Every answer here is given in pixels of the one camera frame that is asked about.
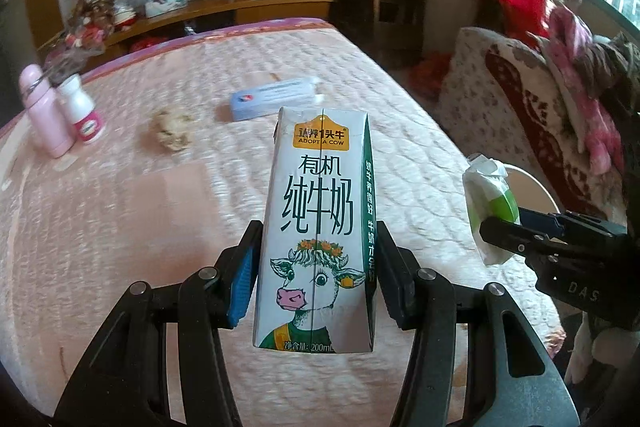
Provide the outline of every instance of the floral cushion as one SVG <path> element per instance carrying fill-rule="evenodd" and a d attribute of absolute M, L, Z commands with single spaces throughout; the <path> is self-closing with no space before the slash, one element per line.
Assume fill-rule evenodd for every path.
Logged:
<path fill-rule="evenodd" d="M 566 210 L 626 223 L 620 174 L 590 173 L 544 59 L 520 41 L 462 28 L 435 116 L 465 155 L 525 169 Z"/>

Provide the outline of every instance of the blue gripper pad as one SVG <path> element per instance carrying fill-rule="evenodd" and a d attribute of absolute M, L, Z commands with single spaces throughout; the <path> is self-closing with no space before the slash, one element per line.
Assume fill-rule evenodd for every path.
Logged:
<path fill-rule="evenodd" d="M 229 310 L 226 312 L 226 318 L 229 325 L 235 328 L 240 319 L 246 315 L 249 301 L 252 293 L 252 260 L 254 258 L 254 249 L 250 248 L 242 264 L 238 268 L 238 273 L 231 283 Z"/>

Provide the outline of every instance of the pink clothing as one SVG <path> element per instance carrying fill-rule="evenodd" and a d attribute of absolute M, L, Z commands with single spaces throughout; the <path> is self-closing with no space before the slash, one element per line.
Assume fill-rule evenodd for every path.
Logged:
<path fill-rule="evenodd" d="M 577 110 L 586 122 L 584 145 L 590 154 L 591 172 L 604 174 L 611 162 L 623 172 L 622 143 L 611 116 L 597 98 L 589 98 L 573 67 L 574 58 L 591 43 L 591 31 L 566 6 L 558 6 L 549 18 L 549 51 L 564 79 Z"/>

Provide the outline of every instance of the white milk carton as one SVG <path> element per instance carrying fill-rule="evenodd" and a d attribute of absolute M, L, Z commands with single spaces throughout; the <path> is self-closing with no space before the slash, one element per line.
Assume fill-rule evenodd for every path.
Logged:
<path fill-rule="evenodd" d="M 254 346 L 306 353 L 373 350 L 375 208 L 367 114 L 281 108 Z"/>

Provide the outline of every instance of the bed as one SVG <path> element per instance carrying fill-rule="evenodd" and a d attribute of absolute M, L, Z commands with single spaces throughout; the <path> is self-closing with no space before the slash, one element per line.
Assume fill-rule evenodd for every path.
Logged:
<path fill-rule="evenodd" d="M 276 116 L 234 123 L 226 103 L 236 90 L 301 74 L 322 79 L 326 105 L 369 112 L 378 217 L 396 241 L 454 283 L 502 282 L 548 350 L 559 349 L 558 313 L 523 261 L 482 265 L 466 217 L 466 161 L 446 134 L 332 26 L 282 20 L 167 42 L 87 74 L 106 134 L 66 159 L 44 158 L 28 133 L 17 140 L 24 121 L 4 129 L 0 158 L 15 158 L 0 191 L 0 360 L 38 409 L 54 412 L 131 282 L 180 282 L 263 218 Z M 167 104 L 196 118 L 193 144 L 180 153 L 162 152 L 148 136 L 150 115 Z M 168 210 L 153 204 L 158 187 Z M 164 227 L 165 212 L 180 227 Z M 413 335 L 398 330 L 377 298 L 367 355 L 255 349 L 252 299 L 239 327 L 221 335 L 244 424 L 388 425 Z M 466 333 L 458 333 L 450 420 L 463 408 Z M 170 403 L 180 420 L 175 328 L 169 336 Z"/>

